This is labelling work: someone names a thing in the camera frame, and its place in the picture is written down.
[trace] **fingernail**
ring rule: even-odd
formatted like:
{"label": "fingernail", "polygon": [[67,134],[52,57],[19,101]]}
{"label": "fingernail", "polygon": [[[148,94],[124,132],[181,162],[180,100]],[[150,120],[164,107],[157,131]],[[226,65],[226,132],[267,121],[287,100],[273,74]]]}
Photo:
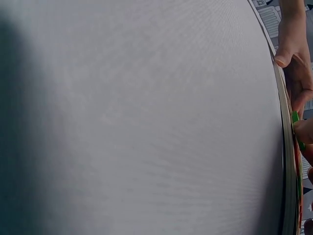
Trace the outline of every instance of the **fingernail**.
{"label": "fingernail", "polygon": [[276,63],[278,63],[279,66],[285,66],[287,63],[286,59],[281,55],[275,56],[275,61]]}
{"label": "fingernail", "polygon": [[299,129],[301,128],[301,126],[304,124],[304,121],[301,120],[301,121],[296,121],[294,124],[293,124],[293,128],[294,129]]}

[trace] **green tab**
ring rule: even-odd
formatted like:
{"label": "green tab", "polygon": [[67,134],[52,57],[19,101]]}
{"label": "green tab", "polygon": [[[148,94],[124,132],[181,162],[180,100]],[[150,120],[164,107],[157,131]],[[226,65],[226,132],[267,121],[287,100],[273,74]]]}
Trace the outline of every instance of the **green tab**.
{"label": "green tab", "polygon": [[[292,122],[295,123],[295,122],[297,122],[299,120],[300,120],[300,118],[299,118],[299,115],[298,115],[297,111],[293,111],[293,113],[292,113]],[[303,142],[298,141],[298,144],[299,144],[299,148],[300,148],[301,151],[305,150],[305,145],[304,145]]]}

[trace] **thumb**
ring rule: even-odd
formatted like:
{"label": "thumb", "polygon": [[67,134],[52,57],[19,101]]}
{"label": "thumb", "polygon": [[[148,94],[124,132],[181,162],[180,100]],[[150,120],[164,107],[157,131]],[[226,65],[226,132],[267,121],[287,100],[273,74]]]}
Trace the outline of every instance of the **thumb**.
{"label": "thumb", "polygon": [[281,45],[278,47],[277,53],[275,55],[275,62],[282,68],[287,67],[290,64],[292,58],[292,51],[289,47]]}
{"label": "thumb", "polygon": [[293,129],[298,140],[305,144],[313,143],[313,118],[297,121]]}

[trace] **white page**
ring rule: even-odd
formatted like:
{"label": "white page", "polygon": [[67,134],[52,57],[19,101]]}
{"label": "white page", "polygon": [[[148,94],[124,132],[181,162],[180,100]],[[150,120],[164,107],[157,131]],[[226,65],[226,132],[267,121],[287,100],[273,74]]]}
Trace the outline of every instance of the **white page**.
{"label": "white page", "polygon": [[246,0],[0,2],[25,146],[1,229],[277,234],[280,105]]}

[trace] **book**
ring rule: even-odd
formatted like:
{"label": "book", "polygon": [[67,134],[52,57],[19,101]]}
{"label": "book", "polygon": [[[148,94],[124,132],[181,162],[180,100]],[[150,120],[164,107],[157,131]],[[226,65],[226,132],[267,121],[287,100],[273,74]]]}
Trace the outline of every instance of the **book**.
{"label": "book", "polygon": [[292,108],[291,101],[286,89],[286,80],[283,69],[274,61],[276,48],[274,47],[271,37],[273,34],[278,36],[275,30],[269,31],[261,15],[265,12],[258,12],[251,0],[249,3],[260,23],[264,36],[268,42],[271,53],[273,68],[277,82],[277,89],[280,100],[281,116],[284,133],[284,202],[281,213],[281,234],[299,235],[301,233],[302,208],[303,208],[303,185],[302,185],[302,160],[299,145],[292,128]]}

